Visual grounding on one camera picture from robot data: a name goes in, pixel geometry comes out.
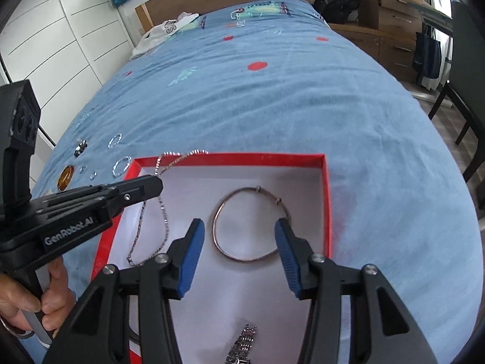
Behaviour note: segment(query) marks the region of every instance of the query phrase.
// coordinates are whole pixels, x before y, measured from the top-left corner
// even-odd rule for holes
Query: silver bracelet
[[[270,198],[271,200],[273,200],[277,206],[281,207],[283,209],[283,211],[285,212],[286,214],[286,218],[288,219],[288,223],[289,225],[291,226],[292,225],[292,218],[289,214],[289,211],[288,211],[288,208],[286,208],[285,204],[283,204],[283,202],[281,201],[280,198],[276,197],[274,194],[271,194],[270,192],[268,192],[267,190],[263,189],[261,186],[257,186],[257,187],[242,187],[240,189],[237,189],[237,190],[234,190],[233,192],[229,193],[227,196],[225,196],[221,202],[219,203],[218,207],[217,207],[217,211],[215,212],[214,214],[214,219],[212,220],[212,239],[214,241],[214,244],[215,244],[215,247],[226,257],[229,257],[231,260],[234,260],[234,261],[239,261],[239,262],[252,262],[252,261],[258,261],[258,260],[263,260],[263,259],[266,259],[267,257],[270,257],[271,255],[275,254],[278,252],[278,248],[276,248],[275,250],[272,250],[271,252],[269,253],[266,253],[265,255],[263,256],[260,256],[260,257],[254,257],[253,259],[240,259],[238,257],[234,257],[232,255],[230,255],[229,253],[225,252],[224,249],[221,248],[221,246],[219,245],[219,242],[217,241],[217,234],[216,234],[216,226],[217,226],[217,218],[219,217],[219,215],[221,214],[221,211],[222,211],[222,208],[224,207],[224,205],[232,198],[234,197],[236,194],[238,193],[242,193],[242,192],[254,192],[254,193],[260,193],[260,194],[263,194],[265,195],[266,197]]]
[[[17,333],[16,331],[14,331],[13,326],[10,325],[10,323],[8,323],[2,316],[0,316],[0,323],[2,323],[3,326],[5,327],[5,329],[11,335],[13,335],[15,338],[18,338],[18,339],[28,339],[28,338],[30,338],[30,337],[32,337],[34,335],[34,332],[33,331],[20,330],[17,327],[15,327],[17,330],[20,330],[20,331],[23,331],[24,332],[23,334]]]
[[[125,167],[123,168],[123,171],[121,172],[116,172],[116,169],[118,168],[118,164],[121,163],[122,161],[125,161],[126,160],[126,165]],[[118,160],[115,165],[113,166],[113,177],[115,178],[118,178],[120,176],[122,176],[126,170],[128,169],[129,165],[132,163],[132,157],[131,156],[124,156],[122,158],[120,158],[120,160]]]

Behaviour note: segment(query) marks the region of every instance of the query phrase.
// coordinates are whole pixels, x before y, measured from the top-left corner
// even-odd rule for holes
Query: screw
[[[165,264],[166,262],[168,262],[169,259],[170,257],[168,257],[168,254],[165,254],[165,253],[155,256],[155,261],[158,264]]]
[[[314,262],[324,262],[325,256],[323,254],[314,253],[314,254],[311,255],[311,259]]]
[[[116,267],[113,264],[108,264],[103,267],[103,273],[105,275],[112,275],[116,271]]]
[[[374,264],[365,265],[364,271],[366,274],[369,274],[369,275],[377,275],[377,273],[379,272],[377,267]]]

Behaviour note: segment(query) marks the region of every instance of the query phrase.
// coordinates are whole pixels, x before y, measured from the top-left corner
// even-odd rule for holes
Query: blue duvet
[[[108,150],[118,133],[122,141]],[[89,147],[76,159],[77,138]],[[377,264],[440,363],[465,344],[481,299],[483,259],[460,171],[418,102],[308,3],[259,1],[203,15],[126,64],[74,119],[34,194],[55,190],[68,164],[87,166],[76,172],[74,188],[114,182],[112,166],[123,156],[195,148],[325,153],[334,260]],[[65,255],[78,294],[98,240]],[[345,323],[341,362],[348,343]],[[37,341],[27,344],[38,350]]]

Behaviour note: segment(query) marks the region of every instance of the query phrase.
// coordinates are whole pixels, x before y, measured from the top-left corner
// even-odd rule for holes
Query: finger
[[[62,259],[62,256],[51,261],[48,264],[47,269],[49,270],[49,273],[52,275],[53,278],[59,279],[62,276],[62,272],[64,272],[65,270],[64,260]]]
[[[4,316],[6,321],[11,324],[12,326],[17,327],[18,329],[22,329],[25,331],[31,331],[32,327],[25,319],[24,314],[22,311],[18,311],[14,317],[6,317]]]
[[[66,304],[62,308],[50,313],[49,315],[45,315],[42,318],[42,325],[47,331],[58,329],[60,326],[62,326],[67,318],[67,315],[74,307],[74,300],[74,294],[69,290]]]
[[[55,261],[52,265],[54,273],[51,274],[49,288],[42,294],[42,311],[48,315],[62,308],[67,300],[69,288],[67,286],[67,270],[62,263]]]
[[[39,300],[25,287],[5,274],[0,273],[0,312],[14,317],[18,310],[39,312]]]

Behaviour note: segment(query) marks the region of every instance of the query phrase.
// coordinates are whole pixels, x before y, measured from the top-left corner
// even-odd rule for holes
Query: metal watch strap
[[[251,364],[251,360],[247,358],[247,355],[251,349],[255,335],[256,326],[246,324],[241,335],[229,351],[225,364]]]

